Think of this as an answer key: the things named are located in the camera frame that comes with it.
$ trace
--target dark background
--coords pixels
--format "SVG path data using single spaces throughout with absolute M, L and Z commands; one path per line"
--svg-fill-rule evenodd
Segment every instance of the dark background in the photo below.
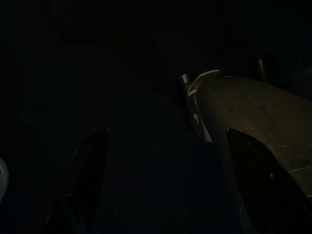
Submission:
M 110 129 L 95 233 L 240 233 L 211 145 L 188 124 L 177 78 L 212 69 L 311 96 L 311 22 L 300 1 L 1 2 L 1 230 L 30 221 L 79 143 Z

